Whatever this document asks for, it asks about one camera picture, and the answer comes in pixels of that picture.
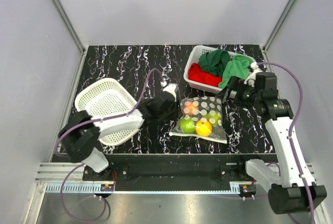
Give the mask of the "polka dot zip bag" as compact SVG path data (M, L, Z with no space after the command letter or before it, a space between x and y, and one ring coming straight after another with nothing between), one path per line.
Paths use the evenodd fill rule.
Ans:
M186 101L197 101L199 103L198 109L199 113L197 115L186 115L182 112L182 109L184 107L184 103ZM206 115L211 111L218 111L222 115L222 101L221 99L214 97L214 96L202 96L202 97L193 97L193 98L185 98L182 101L180 101L180 117L175 125L175 127L170 131L170 136L182 136L182 137L190 137L194 136L196 138L201 138L207 141L217 142L226 144L227 143L227 137L225 134L225 131L223 129L223 119L222 119L222 125L221 126L212 126L212 133L209 136L200 136L196 134L196 130L194 133L182 133L180 130L180 120L181 119L192 119L196 123L201 120L202 122L207 121Z

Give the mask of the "yellow fake lemon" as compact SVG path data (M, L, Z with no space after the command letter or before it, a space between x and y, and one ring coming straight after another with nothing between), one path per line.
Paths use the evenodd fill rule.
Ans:
M208 122L199 120L196 123L196 134L200 136L209 136L212 133L212 125Z

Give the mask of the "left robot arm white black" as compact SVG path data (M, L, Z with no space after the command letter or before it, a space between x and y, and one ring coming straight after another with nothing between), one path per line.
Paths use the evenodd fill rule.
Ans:
M167 117L176 111L176 104L176 94L163 91L119 117L101 120L83 110L59 132L59 139L72 163L82 163L92 168L100 180L107 180L112 175L112 167L106 155L97 149L98 140L119 131L138 130L144 123Z

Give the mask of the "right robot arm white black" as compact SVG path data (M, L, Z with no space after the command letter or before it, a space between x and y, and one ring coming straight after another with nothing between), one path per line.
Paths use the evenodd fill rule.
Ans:
M219 93L222 101L241 107L255 107L262 117L275 148L280 174L275 174L261 159L250 159L236 167L241 180L251 177L267 192L276 214L313 212L326 198L302 155L293 123L296 117L286 99L278 98L277 77L271 72L253 72L250 77L230 78Z

